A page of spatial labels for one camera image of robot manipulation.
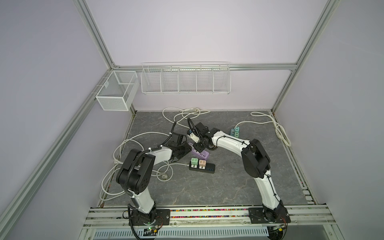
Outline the purple power strip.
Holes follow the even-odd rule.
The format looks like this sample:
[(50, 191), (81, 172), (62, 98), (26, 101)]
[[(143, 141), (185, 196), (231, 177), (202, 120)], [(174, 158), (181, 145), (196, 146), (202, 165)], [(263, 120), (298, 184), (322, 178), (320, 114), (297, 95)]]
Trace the purple power strip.
[(188, 144), (189, 144), (189, 146), (191, 147), (191, 149), (192, 149), (192, 153), (193, 153), (194, 155), (196, 155), (197, 157), (199, 157), (199, 158), (202, 159), (202, 160), (207, 160), (207, 159), (208, 159), (208, 157), (209, 157), (209, 155), (210, 155), (209, 152), (203, 150), (203, 151), (200, 153), (200, 152), (198, 152), (198, 151), (193, 147), (193, 143), (188, 143)]

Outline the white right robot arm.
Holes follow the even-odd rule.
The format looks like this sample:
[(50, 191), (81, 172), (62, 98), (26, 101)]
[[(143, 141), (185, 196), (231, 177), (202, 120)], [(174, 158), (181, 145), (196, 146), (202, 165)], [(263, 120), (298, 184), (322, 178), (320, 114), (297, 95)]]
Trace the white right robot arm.
[(272, 180), (270, 157), (259, 140), (242, 140), (207, 127), (203, 127), (202, 131), (198, 128), (188, 130), (187, 136), (194, 141), (193, 147), (199, 153), (205, 149), (224, 148), (240, 156), (246, 173), (255, 180), (260, 191), (264, 218), (270, 223), (279, 220), (286, 224), (291, 222)]

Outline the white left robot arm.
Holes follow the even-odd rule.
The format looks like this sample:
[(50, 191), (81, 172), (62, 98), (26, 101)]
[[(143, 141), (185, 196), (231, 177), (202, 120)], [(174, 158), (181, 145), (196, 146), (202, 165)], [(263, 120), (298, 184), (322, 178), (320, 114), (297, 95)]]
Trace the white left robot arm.
[(154, 165), (173, 159), (180, 160), (191, 151), (187, 143), (179, 147), (160, 145), (153, 149), (130, 150), (117, 173), (116, 182), (133, 202), (133, 205), (128, 205), (128, 209), (132, 211), (134, 224), (149, 225), (157, 217), (156, 203), (148, 189)]

